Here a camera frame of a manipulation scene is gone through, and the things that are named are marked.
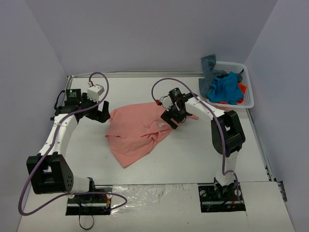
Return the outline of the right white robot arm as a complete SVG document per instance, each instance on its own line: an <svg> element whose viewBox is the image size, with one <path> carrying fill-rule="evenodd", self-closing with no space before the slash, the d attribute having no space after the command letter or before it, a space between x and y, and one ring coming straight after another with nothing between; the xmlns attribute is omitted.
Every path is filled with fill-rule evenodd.
<svg viewBox="0 0 309 232"><path fill-rule="evenodd" d="M161 118L173 129L189 116L197 116L210 123L212 145L222 155L222 166L214 178L217 184L214 194L218 199L226 199L232 192L230 185L237 181L234 174L236 160L245 142L238 114L217 109L193 93L181 93L179 88L172 89L167 96L171 103L165 107Z"/></svg>

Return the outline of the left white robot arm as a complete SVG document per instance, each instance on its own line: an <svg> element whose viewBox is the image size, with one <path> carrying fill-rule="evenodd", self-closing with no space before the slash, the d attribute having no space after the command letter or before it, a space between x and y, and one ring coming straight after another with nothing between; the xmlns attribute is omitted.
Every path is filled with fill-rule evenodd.
<svg viewBox="0 0 309 232"><path fill-rule="evenodd" d="M103 100L103 108L99 110L99 98L104 94L101 85L91 86L86 92L80 89L67 89L65 92L63 105L55 106L48 139L36 156L28 157L26 165L35 194L79 192L82 199L92 202L97 196L93 179L75 176L65 154L79 121L87 117L100 123L106 122L110 118L109 103Z"/></svg>

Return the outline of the pink t shirt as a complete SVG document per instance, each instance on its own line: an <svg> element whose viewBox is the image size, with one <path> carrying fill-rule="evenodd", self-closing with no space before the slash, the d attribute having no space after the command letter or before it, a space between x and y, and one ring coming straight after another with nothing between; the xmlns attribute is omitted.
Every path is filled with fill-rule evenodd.
<svg viewBox="0 0 309 232"><path fill-rule="evenodd" d="M123 168L149 154L172 132L161 115L165 109L154 102L114 109L105 134L111 153Z"/></svg>

